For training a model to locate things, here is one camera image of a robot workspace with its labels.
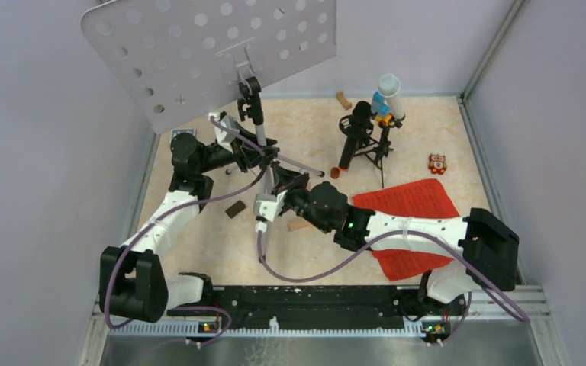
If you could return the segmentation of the white music stand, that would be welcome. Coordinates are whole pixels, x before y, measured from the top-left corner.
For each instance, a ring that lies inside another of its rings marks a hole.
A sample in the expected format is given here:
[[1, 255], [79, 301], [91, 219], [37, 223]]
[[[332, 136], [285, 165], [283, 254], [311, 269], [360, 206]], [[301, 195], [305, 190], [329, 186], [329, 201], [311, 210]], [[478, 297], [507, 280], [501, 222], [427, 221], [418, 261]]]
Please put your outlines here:
[[336, 55], [334, 1], [110, 1], [80, 27], [156, 133]]

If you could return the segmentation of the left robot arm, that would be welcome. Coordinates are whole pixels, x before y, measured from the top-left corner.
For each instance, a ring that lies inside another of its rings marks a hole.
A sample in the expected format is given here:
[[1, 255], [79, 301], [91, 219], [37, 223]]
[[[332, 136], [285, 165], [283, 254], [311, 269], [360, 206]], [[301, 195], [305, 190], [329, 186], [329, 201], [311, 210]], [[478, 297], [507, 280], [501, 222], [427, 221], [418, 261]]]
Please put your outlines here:
[[99, 306], [107, 317], [155, 323], [180, 305], [196, 315], [209, 313], [214, 295], [205, 289], [204, 275], [181, 274], [166, 280], [161, 261], [207, 203], [220, 200], [211, 195], [214, 181], [207, 172], [233, 163], [264, 169], [279, 152], [274, 141], [258, 146], [239, 135], [229, 146], [206, 146], [190, 133], [174, 137], [170, 150], [174, 170], [163, 202], [136, 234], [101, 254]]

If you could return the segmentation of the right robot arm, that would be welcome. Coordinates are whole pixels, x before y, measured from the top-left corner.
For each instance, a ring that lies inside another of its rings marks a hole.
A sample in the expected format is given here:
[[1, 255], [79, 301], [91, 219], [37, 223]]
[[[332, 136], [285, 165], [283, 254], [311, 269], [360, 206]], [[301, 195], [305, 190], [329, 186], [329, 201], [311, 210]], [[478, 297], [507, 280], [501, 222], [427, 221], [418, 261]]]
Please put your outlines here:
[[328, 181], [312, 189], [309, 175], [273, 167], [277, 215], [292, 211], [351, 252], [404, 250], [452, 261], [431, 270], [417, 305], [437, 314], [459, 295], [478, 288], [496, 293], [517, 285], [519, 236], [489, 210], [474, 207], [464, 217], [401, 217], [351, 205]]

